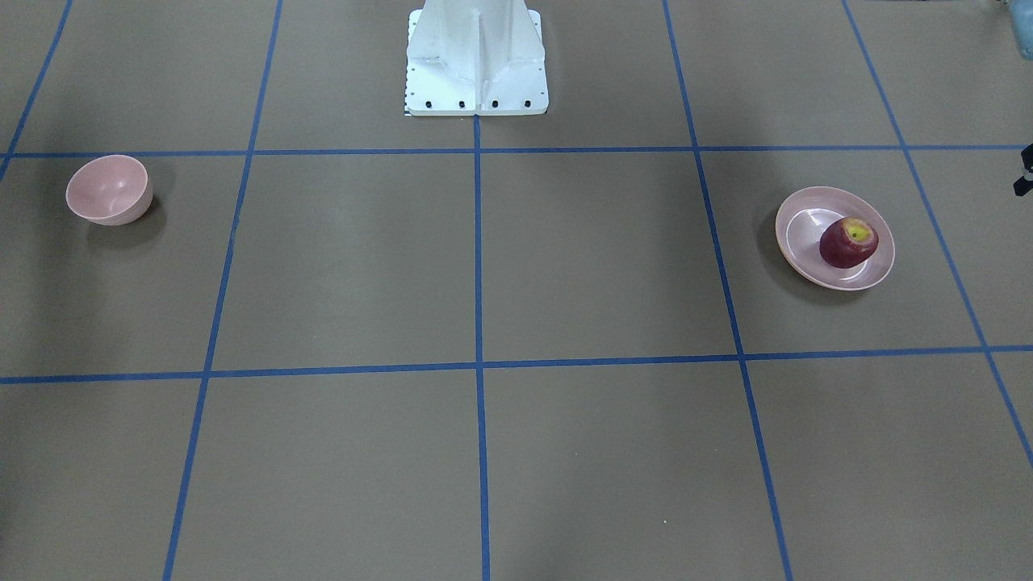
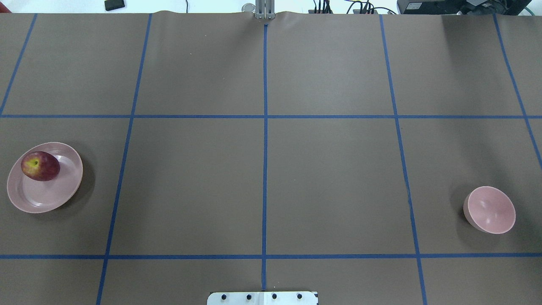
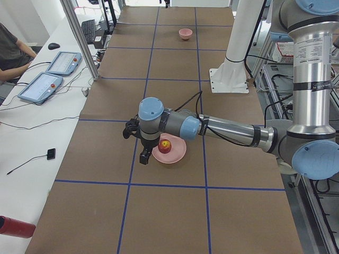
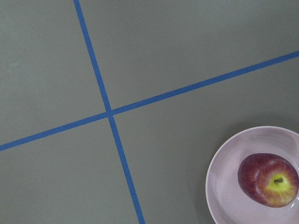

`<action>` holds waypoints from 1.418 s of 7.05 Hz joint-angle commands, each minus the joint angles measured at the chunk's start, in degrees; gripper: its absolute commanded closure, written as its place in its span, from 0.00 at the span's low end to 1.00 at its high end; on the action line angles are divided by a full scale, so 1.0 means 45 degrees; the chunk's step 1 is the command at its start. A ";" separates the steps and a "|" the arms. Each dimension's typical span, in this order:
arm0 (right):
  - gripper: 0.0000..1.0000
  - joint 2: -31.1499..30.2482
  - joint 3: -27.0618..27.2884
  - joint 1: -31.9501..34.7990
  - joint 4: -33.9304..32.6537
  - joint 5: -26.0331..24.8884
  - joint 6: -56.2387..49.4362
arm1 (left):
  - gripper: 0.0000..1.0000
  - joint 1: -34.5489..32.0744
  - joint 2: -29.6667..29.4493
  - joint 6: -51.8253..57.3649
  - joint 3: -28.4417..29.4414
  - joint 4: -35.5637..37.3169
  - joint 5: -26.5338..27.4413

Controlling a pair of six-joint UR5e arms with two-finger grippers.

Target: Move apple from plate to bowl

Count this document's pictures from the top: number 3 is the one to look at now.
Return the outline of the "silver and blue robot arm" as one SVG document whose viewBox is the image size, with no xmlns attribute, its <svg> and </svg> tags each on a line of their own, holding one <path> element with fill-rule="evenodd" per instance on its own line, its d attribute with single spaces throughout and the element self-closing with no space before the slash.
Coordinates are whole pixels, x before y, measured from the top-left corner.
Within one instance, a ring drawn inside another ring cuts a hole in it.
<svg viewBox="0 0 339 254">
<path fill-rule="evenodd" d="M 293 41 L 293 119 L 258 126 L 196 112 L 165 108 L 154 97 L 143 99 L 138 115 L 126 123 L 124 138 L 141 140 L 139 161 L 147 164 L 162 133 L 184 140 L 218 137 L 243 147 L 258 147 L 313 180 L 338 172 L 336 131 L 329 124 L 331 41 L 338 28 L 338 1 L 274 1 L 272 39 Z"/>
</svg>

